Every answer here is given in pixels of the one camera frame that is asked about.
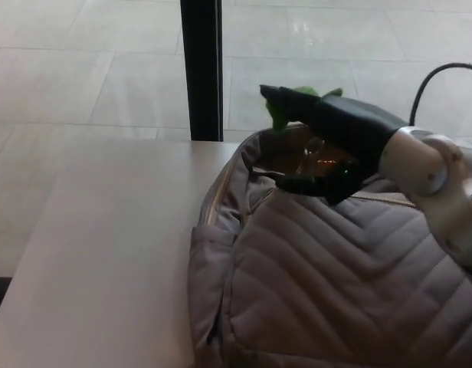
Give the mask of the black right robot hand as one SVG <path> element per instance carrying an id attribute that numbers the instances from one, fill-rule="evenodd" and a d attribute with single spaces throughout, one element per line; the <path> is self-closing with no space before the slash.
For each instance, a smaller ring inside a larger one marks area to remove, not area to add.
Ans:
<path id="1" fill-rule="evenodd" d="M 407 123 L 375 105 L 326 94 L 322 97 L 287 87 L 260 85 L 261 95 L 276 112 L 274 122 L 302 123 L 325 143 L 344 150 L 354 163 L 338 163 L 325 176 L 313 174 L 270 177 L 285 192 L 321 197 L 337 205 L 359 191 L 366 179 L 379 171 L 379 160 L 388 141 Z"/>

